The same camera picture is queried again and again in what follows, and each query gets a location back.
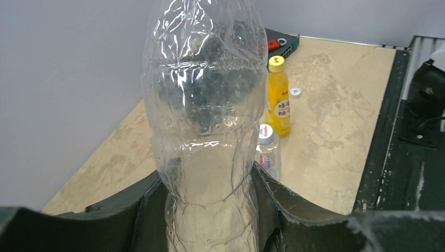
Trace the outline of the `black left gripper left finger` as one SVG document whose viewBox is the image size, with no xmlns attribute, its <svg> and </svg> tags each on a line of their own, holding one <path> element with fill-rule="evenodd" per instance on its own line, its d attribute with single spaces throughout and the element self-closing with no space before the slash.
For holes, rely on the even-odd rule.
<svg viewBox="0 0 445 252">
<path fill-rule="evenodd" d="M 167 190 L 157 172 L 80 213 L 1 208 L 1 251 L 167 251 Z"/>
</svg>

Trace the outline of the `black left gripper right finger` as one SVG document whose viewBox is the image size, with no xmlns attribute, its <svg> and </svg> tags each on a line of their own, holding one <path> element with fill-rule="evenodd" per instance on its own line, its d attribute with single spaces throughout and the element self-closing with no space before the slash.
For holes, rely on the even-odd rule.
<svg viewBox="0 0 445 252">
<path fill-rule="evenodd" d="M 320 207 L 255 163 L 260 251 L 444 251 L 443 211 L 366 211 Z"/>
</svg>

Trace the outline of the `white QR bottle cap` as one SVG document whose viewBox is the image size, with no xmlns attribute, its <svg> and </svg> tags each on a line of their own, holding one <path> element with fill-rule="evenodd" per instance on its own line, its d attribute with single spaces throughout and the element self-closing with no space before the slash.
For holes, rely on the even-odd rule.
<svg viewBox="0 0 445 252">
<path fill-rule="evenodd" d="M 290 95 L 292 95 L 294 97 L 298 97 L 301 95 L 302 90 L 300 88 L 291 88 L 289 92 L 290 92 Z"/>
</svg>

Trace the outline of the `clear bottle blue cap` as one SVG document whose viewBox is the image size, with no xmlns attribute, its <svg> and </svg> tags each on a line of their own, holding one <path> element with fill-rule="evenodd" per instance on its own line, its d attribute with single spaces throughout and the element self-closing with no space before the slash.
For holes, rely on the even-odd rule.
<svg viewBox="0 0 445 252">
<path fill-rule="evenodd" d="M 250 1 L 155 1 L 141 83 L 169 251 L 258 251 L 250 175 L 268 83 Z"/>
</svg>

